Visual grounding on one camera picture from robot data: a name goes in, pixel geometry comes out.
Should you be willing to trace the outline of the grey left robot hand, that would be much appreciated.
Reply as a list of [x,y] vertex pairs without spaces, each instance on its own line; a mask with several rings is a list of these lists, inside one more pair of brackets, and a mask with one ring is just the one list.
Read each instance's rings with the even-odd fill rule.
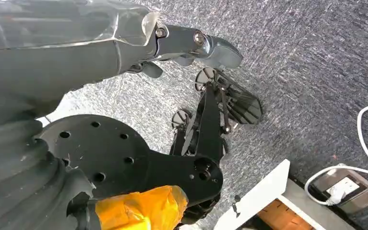
[[132,195],[168,230],[198,220],[219,197],[220,115],[207,84],[195,118],[195,155],[151,150],[130,126],[73,115],[48,126],[63,96],[123,73],[158,78],[156,60],[236,68],[222,38],[160,24],[118,0],[0,0],[0,230],[102,230],[140,223]]

